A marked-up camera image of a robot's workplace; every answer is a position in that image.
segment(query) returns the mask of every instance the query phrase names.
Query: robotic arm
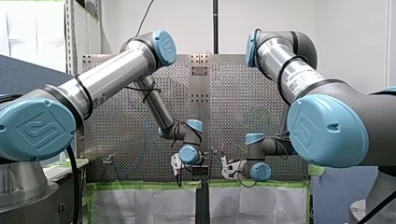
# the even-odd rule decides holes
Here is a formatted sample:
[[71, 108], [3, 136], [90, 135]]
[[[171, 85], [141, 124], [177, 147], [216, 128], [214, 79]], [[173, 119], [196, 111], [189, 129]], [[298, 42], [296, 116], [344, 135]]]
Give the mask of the robotic arm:
[[202, 122], [176, 124], [153, 90], [151, 74], [174, 63], [176, 57], [173, 38], [165, 31], [154, 31], [131, 38], [119, 55], [61, 86], [45, 86], [0, 104], [0, 157], [42, 161], [61, 153], [95, 108], [133, 82], [143, 90], [160, 135], [183, 140], [181, 152], [187, 155], [187, 162], [200, 162]]
[[[290, 106], [284, 118], [290, 141], [248, 134], [247, 165], [240, 171], [245, 177], [268, 179], [271, 169], [262, 160], [275, 151], [296, 151], [310, 163], [336, 168], [396, 164], [396, 89], [366, 95], [342, 80], [324, 78], [315, 70], [314, 44], [296, 32], [253, 32], [247, 65], [274, 81]], [[281, 146], [285, 150], [276, 150]]]

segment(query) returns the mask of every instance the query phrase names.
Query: black cable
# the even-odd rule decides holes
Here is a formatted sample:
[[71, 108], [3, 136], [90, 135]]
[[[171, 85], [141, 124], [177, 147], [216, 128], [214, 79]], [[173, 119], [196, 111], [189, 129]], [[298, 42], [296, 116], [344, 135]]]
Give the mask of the black cable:
[[154, 3], [154, 0], [151, 0], [151, 2], [148, 4], [148, 9], [146, 9], [145, 16], [143, 17], [142, 21], [140, 22], [139, 29], [137, 30], [137, 33], [134, 37], [137, 37], [140, 34], [140, 30], [142, 29], [143, 23], [146, 20], [147, 15], [149, 14], [149, 9], [151, 8], [151, 5]]
[[0, 96], [0, 104], [16, 100], [21, 96], [22, 96], [21, 94], [9, 94], [9, 95]]
[[181, 187], [181, 182], [182, 182], [182, 172], [183, 172], [183, 167], [180, 167], [180, 174], [175, 175], [177, 186], [180, 188]]
[[357, 224], [364, 224], [368, 220], [370, 220], [373, 216], [375, 216], [381, 209], [387, 206], [390, 202], [392, 202], [396, 198], [396, 190], [393, 191], [384, 201], [379, 203], [369, 214], [367, 214], [364, 218], [362, 218]]
[[201, 143], [202, 143], [202, 137], [201, 137], [201, 135], [198, 133], [198, 131], [196, 131], [195, 129], [193, 129], [190, 125], [188, 125], [186, 122], [181, 122], [181, 124], [184, 124], [184, 125], [186, 125], [187, 127], [189, 127], [197, 136], [198, 136], [198, 138], [199, 138], [199, 144], [201, 145]]
[[219, 0], [213, 0], [213, 53], [219, 54]]
[[73, 148], [68, 146], [67, 154], [70, 159], [70, 164], [72, 166], [73, 182], [74, 182], [74, 212], [73, 212], [73, 224], [78, 224], [78, 214], [79, 214], [79, 177], [76, 157], [74, 156]]
[[238, 182], [239, 182], [240, 185], [242, 185], [243, 187], [245, 187], [245, 188], [247, 188], [247, 189], [250, 189], [250, 188], [253, 188], [254, 186], [256, 186], [257, 181], [254, 181], [254, 183], [253, 183], [252, 185], [250, 185], [250, 186], [248, 186], [248, 185], [242, 183], [240, 174], [243, 173], [243, 170], [245, 169], [245, 166], [247, 165], [247, 162], [245, 162], [244, 166], [242, 167], [242, 171], [240, 170], [240, 168], [241, 168], [241, 163], [242, 163], [242, 161], [243, 161], [244, 159], [242, 159], [241, 162], [239, 162], [239, 164], [238, 164], [238, 174], [236, 175], [236, 177], [238, 178]]
[[175, 122], [177, 122], [177, 126], [174, 129], [174, 141], [173, 141], [171, 147], [173, 147], [175, 145], [175, 143], [177, 141], [177, 137], [180, 134], [180, 122], [177, 119], [175, 119]]
[[145, 94], [145, 96], [143, 97], [143, 104], [144, 104], [152, 91], [161, 92], [161, 89], [154, 88], [154, 87], [155, 87], [155, 81], [153, 81], [151, 83], [151, 86], [149, 86], [149, 89], [146, 89], [146, 90], [145, 89], [138, 89], [138, 88], [134, 88], [134, 87], [125, 87], [125, 89], [133, 90], [133, 91], [147, 91], [148, 93]]

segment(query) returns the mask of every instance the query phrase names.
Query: black cable tie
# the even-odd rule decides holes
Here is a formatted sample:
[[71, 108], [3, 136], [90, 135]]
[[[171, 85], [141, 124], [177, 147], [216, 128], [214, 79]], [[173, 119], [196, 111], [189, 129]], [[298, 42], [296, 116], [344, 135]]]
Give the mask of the black cable tie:
[[290, 105], [290, 102], [286, 99], [285, 93], [282, 90], [282, 76], [283, 76], [283, 72], [285, 71], [285, 69], [289, 66], [289, 64], [297, 61], [297, 60], [302, 60], [305, 63], [308, 63], [308, 60], [302, 56], [302, 55], [296, 55], [294, 57], [291, 57], [290, 59], [288, 59], [287, 61], [285, 61], [282, 65], [282, 67], [279, 70], [279, 73], [277, 74], [277, 80], [276, 80], [276, 85], [277, 85], [277, 90], [279, 91], [279, 95], [282, 98], [282, 100], [287, 104]]
[[125, 89], [133, 90], [133, 91], [148, 91], [148, 93], [145, 94], [145, 97], [143, 97], [143, 104], [144, 104], [152, 91], [161, 92], [161, 89], [154, 88], [154, 87], [155, 87], [155, 81], [153, 81], [151, 83], [151, 86], [149, 87], [149, 89], [138, 89], [138, 88], [134, 88], [134, 87], [125, 87]]

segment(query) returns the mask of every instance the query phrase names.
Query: metal frame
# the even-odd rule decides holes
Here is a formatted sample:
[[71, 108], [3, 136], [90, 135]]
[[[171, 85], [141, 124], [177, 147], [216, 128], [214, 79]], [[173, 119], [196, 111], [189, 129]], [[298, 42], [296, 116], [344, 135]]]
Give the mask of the metal frame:
[[66, 72], [72, 76], [77, 74], [77, 48], [74, 21], [74, 0], [65, 0], [64, 17], [66, 22]]
[[[83, 57], [83, 69], [88, 70], [89, 68], [100, 64], [109, 57], [111, 56], [85, 55]], [[165, 85], [171, 85], [168, 86], [168, 89], [175, 88], [173, 92], [163, 92], [165, 93], [163, 94], [163, 99], [165, 100], [165, 103], [169, 104], [168, 107], [171, 106], [174, 109], [173, 113], [171, 110], [171, 114], [173, 114], [173, 116], [176, 119], [181, 120], [180, 114], [178, 113], [182, 108], [177, 108], [177, 107], [186, 107], [185, 102], [187, 101], [188, 102], [187, 108], [189, 110], [188, 119], [200, 119], [204, 123], [204, 128], [205, 128], [204, 136], [203, 136], [204, 141], [202, 143], [201, 150], [205, 153], [209, 153], [210, 154], [209, 158], [214, 157], [214, 155], [211, 155], [212, 149], [213, 148], [218, 149], [219, 144], [221, 144], [221, 141], [224, 141], [223, 139], [224, 137], [229, 138], [230, 136], [232, 136], [233, 142], [235, 144], [243, 145], [244, 134], [248, 132], [264, 132], [265, 134], [268, 135], [268, 134], [275, 134], [278, 131], [279, 119], [281, 117], [283, 105], [277, 94], [276, 87], [273, 83], [266, 80], [257, 70], [246, 68], [244, 65], [244, 60], [245, 58], [243, 55], [205, 55], [205, 54], [178, 55], [177, 61], [179, 63], [185, 64], [183, 65], [183, 67], [188, 66], [189, 67], [188, 71], [190, 71], [188, 74], [189, 89], [187, 92], [186, 90], [177, 89], [179, 88], [177, 86], [179, 85], [177, 84], [178, 83], [177, 77], [172, 77], [175, 75], [173, 74], [175, 73], [175, 71], [167, 70], [172, 68], [162, 68], [158, 72], [161, 74], [159, 77], [164, 77], [164, 75], [166, 75], [167, 77], [175, 78], [172, 79], [174, 80], [173, 82], [175, 82], [174, 84], [164, 83]], [[236, 71], [237, 74], [231, 74], [233, 75], [233, 77], [230, 77], [229, 73], [232, 73], [233, 71]], [[155, 73], [154, 79], [157, 78], [158, 78], [158, 74]], [[223, 83], [219, 84], [217, 78], [223, 78], [221, 80]], [[220, 89], [216, 89], [216, 88], [218, 88], [219, 85], [229, 85], [229, 84], [234, 85], [235, 83], [232, 80], [230, 80], [230, 78], [235, 78], [235, 82], [236, 81], [242, 82], [240, 84], [243, 86], [241, 87], [242, 89], [240, 88], [240, 90], [244, 90], [244, 91], [245, 89], [249, 90], [242, 92], [241, 98], [236, 99], [237, 100], [236, 104], [243, 102], [244, 105], [242, 107], [254, 108], [253, 112], [249, 112], [248, 109], [247, 111], [243, 110], [242, 112], [236, 112], [236, 113], [244, 114], [244, 118], [248, 121], [248, 123], [246, 124], [247, 129], [245, 127], [245, 129], [239, 130], [240, 127], [238, 126], [224, 125], [230, 122], [227, 122], [227, 119], [222, 120], [224, 118], [219, 119], [219, 117], [223, 117], [222, 112], [219, 111], [219, 103], [221, 103], [221, 101], [227, 101], [227, 97], [226, 95], [219, 95], [218, 91], [222, 91], [225, 88], [230, 89], [232, 87], [221, 86]], [[122, 99], [122, 97], [125, 97], [125, 94], [123, 94], [123, 96], [121, 94], [115, 97], [116, 99], [117, 98]], [[267, 99], [270, 100], [270, 102], [261, 101], [260, 100], [261, 97], [267, 97], [267, 98], [270, 97], [271, 99]], [[147, 113], [147, 116], [151, 117], [150, 113], [146, 109], [146, 106], [145, 105], [140, 105], [140, 106], [141, 107], [139, 108], [145, 111], [140, 111], [140, 109], [135, 112], [131, 111], [131, 113], [140, 114], [140, 115], [133, 114], [132, 118], [135, 116], [142, 116], [142, 112], [144, 112], [143, 114]], [[232, 114], [232, 112], [226, 111], [226, 115], [230, 113], [231, 115], [234, 115]], [[266, 121], [262, 123], [260, 122], [260, 119], [262, 119], [262, 117], [272, 117], [275, 119], [271, 121], [272, 123], [265, 123]], [[85, 125], [85, 133], [84, 133], [85, 139], [82, 142], [85, 143], [85, 157], [92, 161], [92, 165], [95, 165], [96, 159], [101, 160], [103, 158], [97, 154], [97, 148], [96, 148], [97, 146], [93, 142], [93, 138], [95, 137], [95, 135], [101, 131], [99, 130], [96, 131], [96, 133], [92, 133], [92, 128], [91, 128], [92, 124], [93, 124], [92, 119], [87, 121]], [[228, 130], [226, 132], [228, 135], [224, 135], [224, 137], [222, 137], [223, 140], [221, 140], [217, 135], [226, 134], [223, 130]], [[169, 142], [166, 141], [164, 142], [166, 145], [163, 146], [169, 146], [170, 144]], [[227, 157], [229, 159], [235, 159], [235, 160], [241, 159], [243, 155], [243, 152], [239, 148], [235, 148], [233, 146], [230, 146], [230, 148], [227, 148], [227, 150], [228, 150]], [[79, 149], [78, 155], [84, 155], [84, 150], [81, 151]], [[106, 162], [111, 163], [111, 160], [113, 159], [114, 158], [112, 158], [110, 155], [110, 157], [105, 158], [105, 160], [101, 161], [101, 163], [106, 163]], [[212, 160], [214, 161], [213, 165], [206, 164], [209, 165], [210, 170], [212, 171], [212, 172], [209, 171], [209, 176], [208, 176], [209, 178], [215, 178], [215, 179], [222, 178], [221, 165], [220, 162], [216, 162], [217, 159], [218, 158], [213, 158]], [[303, 159], [301, 159], [297, 155], [290, 155], [287, 158], [268, 157], [267, 162], [273, 167], [273, 179], [275, 180], [309, 180], [307, 163], [304, 162]], [[185, 176], [184, 179], [191, 179], [190, 174], [186, 175], [186, 172], [184, 173], [184, 176]], [[164, 175], [162, 175], [161, 178], [149, 178], [146, 180], [174, 181], [174, 177], [172, 176], [171, 172], [169, 172], [169, 177], [166, 178], [163, 177]], [[196, 176], [196, 177], [198, 179], [206, 179], [205, 174], [203, 176]], [[102, 181], [111, 181], [111, 178], [109, 178], [108, 180], [102, 179]]]

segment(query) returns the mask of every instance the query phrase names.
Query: white wall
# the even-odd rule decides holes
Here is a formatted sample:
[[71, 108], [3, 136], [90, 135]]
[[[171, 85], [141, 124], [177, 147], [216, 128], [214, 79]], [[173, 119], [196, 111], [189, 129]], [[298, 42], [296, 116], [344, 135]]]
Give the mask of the white wall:
[[[117, 53], [122, 43], [135, 36], [150, 0], [102, 1], [102, 51]], [[178, 53], [211, 50], [211, 0], [154, 1], [140, 34], [167, 30], [177, 43]]]
[[[318, 70], [323, 76], [366, 93], [389, 84], [389, 2], [319, 0]], [[367, 197], [376, 170], [326, 168], [321, 178], [314, 178], [315, 223], [348, 222], [349, 206]]]
[[[117, 53], [134, 36], [150, 0], [102, 1], [102, 50]], [[219, 53], [245, 53], [250, 32], [296, 30], [318, 43], [318, 0], [219, 1]], [[212, 0], [155, 1], [141, 34], [164, 29], [178, 53], [213, 52]]]
[[387, 79], [388, 0], [319, 1], [319, 71], [363, 92]]
[[256, 28], [300, 31], [318, 43], [318, 0], [219, 1], [219, 53], [244, 54]]

